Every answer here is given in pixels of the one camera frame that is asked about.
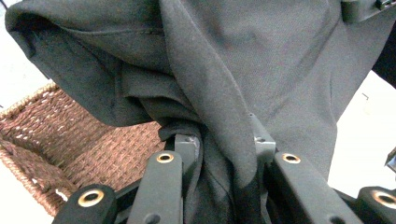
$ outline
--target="gray cloth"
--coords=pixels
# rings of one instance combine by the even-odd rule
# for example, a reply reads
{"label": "gray cloth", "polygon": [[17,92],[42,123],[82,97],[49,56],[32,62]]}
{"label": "gray cloth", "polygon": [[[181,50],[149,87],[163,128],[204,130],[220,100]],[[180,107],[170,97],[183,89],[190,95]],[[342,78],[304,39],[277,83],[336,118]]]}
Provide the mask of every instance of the gray cloth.
{"label": "gray cloth", "polygon": [[339,1],[31,0],[7,12],[26,56],[104,123],[197,124],[187,223],[259,223],[249,112],[328,176],[336,122],[396,11],[345,24]]}

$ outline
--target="wicker basket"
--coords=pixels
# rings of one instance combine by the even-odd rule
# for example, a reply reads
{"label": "wicker basket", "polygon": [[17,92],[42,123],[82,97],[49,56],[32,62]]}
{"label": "wicker basket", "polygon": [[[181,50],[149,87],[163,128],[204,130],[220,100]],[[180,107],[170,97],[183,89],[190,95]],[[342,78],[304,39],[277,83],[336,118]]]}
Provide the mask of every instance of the wicker basket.
{"label": "wicker basket", "polygon": [[163,149],[159,128],[106,126],[52,83],[0,114],[0,160],[55,216],[79,188],[118,190],[140,178]]}

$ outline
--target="woven basket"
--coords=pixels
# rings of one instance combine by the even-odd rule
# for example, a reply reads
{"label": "woven basket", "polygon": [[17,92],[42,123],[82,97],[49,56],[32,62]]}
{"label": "woven basket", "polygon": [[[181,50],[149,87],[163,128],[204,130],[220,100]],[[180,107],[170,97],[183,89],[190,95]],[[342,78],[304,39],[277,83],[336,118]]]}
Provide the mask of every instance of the woven basket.
{"label": "woven basket", "polygon": [[0,160],[55,216],[79,188],[119,190],[140,178],[163,149],[159,128],[106,126],[52,83],[0,114]]}

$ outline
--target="wrinkled fabric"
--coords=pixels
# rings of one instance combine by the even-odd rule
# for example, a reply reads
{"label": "wrinkled fabric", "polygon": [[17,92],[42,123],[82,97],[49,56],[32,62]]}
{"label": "wrinkled fabric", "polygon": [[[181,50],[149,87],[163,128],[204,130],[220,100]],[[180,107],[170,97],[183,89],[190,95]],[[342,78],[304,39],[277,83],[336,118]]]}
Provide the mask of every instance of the wrinkled fabric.
{"label": "wrinkled fabric", "polygon": [[260,223],[248,114],[327,177],[336,122],[395,18],[390,9],[346,24],[330,0],[28,0],[6,23],[27,58],[102,122],[154,119],[163,140],[199,136],[185,222]]}

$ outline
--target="brass grommet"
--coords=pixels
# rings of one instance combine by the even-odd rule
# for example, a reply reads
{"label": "brass grommet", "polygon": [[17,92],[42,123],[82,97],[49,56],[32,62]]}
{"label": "brass grommet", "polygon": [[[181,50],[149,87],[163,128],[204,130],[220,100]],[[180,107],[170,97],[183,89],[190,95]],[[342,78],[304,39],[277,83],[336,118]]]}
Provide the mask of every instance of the brass grommet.
{"label": "brass grommet", "polygon": [[294,156],[293,154],[289,154],[289,153],[283,153],[282,159],[288,163],[293,163],[293,164],[300,163],[300,161],[301,161],[300,158],[298,158],[297,156]]}
{"label": "brass grommet", "polygon": [[81,207],[92,207],[98,204],[105,197],[101,189],[89,189],[78,198],[78,204]]}
{"label": "brass grommet", "polygon": [[373,190],[372,196],[374,200],[388,208],[396,209],[396,197],[384,191]]}
{"label": "brass grommet", "polygon": [[172,161],[174,158],[174,156],[172,154],[169,153],[162,153],[157,157],[157,162],[160,163],[168,163],[170,161]]}

